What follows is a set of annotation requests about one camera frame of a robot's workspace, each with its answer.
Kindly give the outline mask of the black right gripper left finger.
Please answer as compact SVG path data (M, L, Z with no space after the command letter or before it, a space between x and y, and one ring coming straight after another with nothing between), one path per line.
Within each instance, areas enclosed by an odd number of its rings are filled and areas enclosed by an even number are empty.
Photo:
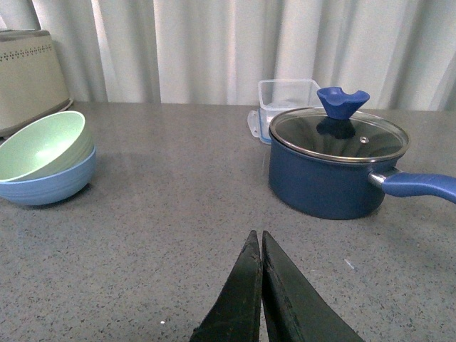
M191 341L258 341L263 266L257 233L250 231L213 307Z

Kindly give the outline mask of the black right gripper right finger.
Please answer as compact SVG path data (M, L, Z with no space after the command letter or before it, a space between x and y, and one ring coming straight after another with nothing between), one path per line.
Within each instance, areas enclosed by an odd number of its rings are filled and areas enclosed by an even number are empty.
M321 298L268 231L262 235L262 299L270 341L361 341Z

